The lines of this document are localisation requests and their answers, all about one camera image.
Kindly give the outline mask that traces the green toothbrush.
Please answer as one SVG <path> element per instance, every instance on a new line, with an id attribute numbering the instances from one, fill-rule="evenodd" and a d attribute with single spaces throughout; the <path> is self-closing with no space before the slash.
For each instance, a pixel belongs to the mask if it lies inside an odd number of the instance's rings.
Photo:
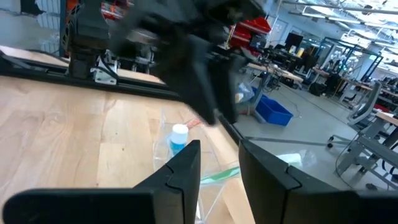
<path id="1" fill-rule="evenodd" d="M 213 174 L 208 177 L 204 177 L 204 178 L 202 178 L 200 183 L 203 185 L 214 184 L 214 183 L 222 182 L 224 180 L 228 180 L 230 178 L 236 177 L 239 174 L 240 174 L 240 168 L 233 167 L 230 169 L 226 169 L 222 172 L 219 172 L 217 174 Z"/>

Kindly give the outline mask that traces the blue plastic bin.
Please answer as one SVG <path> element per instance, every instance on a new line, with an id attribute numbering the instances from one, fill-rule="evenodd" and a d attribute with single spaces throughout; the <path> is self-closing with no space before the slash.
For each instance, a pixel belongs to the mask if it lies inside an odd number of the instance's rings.
<path id="1" fill-rule="evenodd" d="M 267 123 L 279 126 L 287 126 L 293 118 L 293 114 L 289 110 L 284 108 L 276 100 L 268 98 L 265 95 L 261 96 L 261 99 L 256 106 L 256 111 Z"/>

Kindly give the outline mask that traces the red shelving unit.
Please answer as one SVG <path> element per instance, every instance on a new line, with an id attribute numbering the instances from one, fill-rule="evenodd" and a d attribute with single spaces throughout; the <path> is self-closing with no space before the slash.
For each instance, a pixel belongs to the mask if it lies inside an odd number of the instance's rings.
<path id="1" fill-rule="evenodd" d="M 258 56 L 266 45 L 267 34 L 271 27 L 264 17 L 239 22 L 235 25 L 228 45 L 232 48 L 242 47 L 253 56 Z"/>

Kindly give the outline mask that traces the long wooden desk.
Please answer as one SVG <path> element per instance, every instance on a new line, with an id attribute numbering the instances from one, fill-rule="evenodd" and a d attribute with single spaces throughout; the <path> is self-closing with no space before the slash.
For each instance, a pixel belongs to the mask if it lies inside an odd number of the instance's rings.
<path id="1" fill-rule="evenodd" d="M 272 74 L 276 74 L 279 77 L 284 77 L 284 78 L 288 78 L 291 79 L 293 81 L 302 83 L 303 82 L 303 78 L 294 75 L 293 73 L 290 73 L 286 70 L 283 70 L 281 68 L 276 68 L 274 65 L 256 65 L 254 63 L 248 63 L 248 67 L 252 68 L 254 70 L 259 70 L 262 72 L 266 72 L 266 73 L 272 73 Z"/>

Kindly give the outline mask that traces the grey metal table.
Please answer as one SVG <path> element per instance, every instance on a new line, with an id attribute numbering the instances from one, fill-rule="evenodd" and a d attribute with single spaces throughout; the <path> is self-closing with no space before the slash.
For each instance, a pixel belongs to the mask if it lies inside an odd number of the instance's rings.
<path id="1" fill-rule="evenodd" d="M 398 119 L 393 115 L 384 112 L 376 113 L 376 120 L 372 125 L 368 126 L 364 133 L 359 133 L 357 138 L 354 138 L 348 145 L 347 149 L 351 151 L 347 156 L 336 166 L 335 174 L 341 177 L 351 164 L 358 163 L 365 170 L 374 174 L 381 179 L 388 187 L 398 190 L 398 185 L 390 180 L 387 180 L 387 174 L 381 175 L 374 170 L 374 166 L 378 159 L 382 159 L 390 165 L 398 168 L 398 153 L 392 151 L 388 145 L 379 143 L 374 139 L 375 134 L 385 125 L 391 123 L 398 128 Z"/>

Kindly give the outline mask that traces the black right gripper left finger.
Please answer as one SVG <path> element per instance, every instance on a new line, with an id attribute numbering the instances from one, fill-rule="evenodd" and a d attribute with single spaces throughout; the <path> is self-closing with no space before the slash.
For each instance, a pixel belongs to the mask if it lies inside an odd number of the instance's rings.
<path id="1" fill-rule="evenodd" d="M 193 140 L 132 188 L 31 189 L 9 198 L 4 224 L 194 224 L 201 144 Z"/>

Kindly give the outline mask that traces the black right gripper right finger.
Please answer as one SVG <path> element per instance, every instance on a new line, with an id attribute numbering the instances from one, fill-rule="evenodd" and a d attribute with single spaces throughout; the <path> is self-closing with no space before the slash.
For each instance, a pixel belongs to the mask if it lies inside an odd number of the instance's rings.
<path id="1" fill-rule="evenodd" d="M 339 190 L 246 139 L 239 165 L 256 224 L 398 224 L 398 192 Z"/>

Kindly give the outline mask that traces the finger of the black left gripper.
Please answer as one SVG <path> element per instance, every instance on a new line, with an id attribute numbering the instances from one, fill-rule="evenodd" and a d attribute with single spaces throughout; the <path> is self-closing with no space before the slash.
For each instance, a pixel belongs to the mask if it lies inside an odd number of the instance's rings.
<path id="1" fill-rule="evenodd" d="M 216 123 L 216 101 L 208 74 L 210 43 L 199 37 L 184 37 L 157 48 L 155 76 L 176 92 L 210 125 Z"/>
<path id="2" fill-rule="evenodd" d="M 229 123 L 235 123 L 238 117 L 235 106 L 234 77 L 239 69 L 245 66 L 245 62 L 246 59 L 240 55 L 213 61 L 213 89 L 218 111 Z"/>

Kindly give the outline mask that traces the silver angle bracket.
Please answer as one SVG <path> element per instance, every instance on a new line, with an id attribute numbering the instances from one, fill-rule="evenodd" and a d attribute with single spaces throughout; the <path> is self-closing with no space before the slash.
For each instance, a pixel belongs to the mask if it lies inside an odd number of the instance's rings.
<path id="1" fill-rule="evenodd" d="M 90 72 L 96 83 L 116 85 L 119 78 L 118 68 L 118 59 L 107 50 L 104 55 L 98 57 L 95 66 L 90 69 Z"/>

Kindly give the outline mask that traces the black monitor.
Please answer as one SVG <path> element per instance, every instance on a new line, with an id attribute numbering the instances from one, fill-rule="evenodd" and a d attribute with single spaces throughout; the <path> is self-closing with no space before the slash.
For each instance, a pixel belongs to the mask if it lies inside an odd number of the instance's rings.
<path id="1" fill-rule="evenodd" d="M 303 36 L 290 32 L 285 40 L 285 49 L 289 50 L 291 46 L 299 47 L 302 40 Z"/>

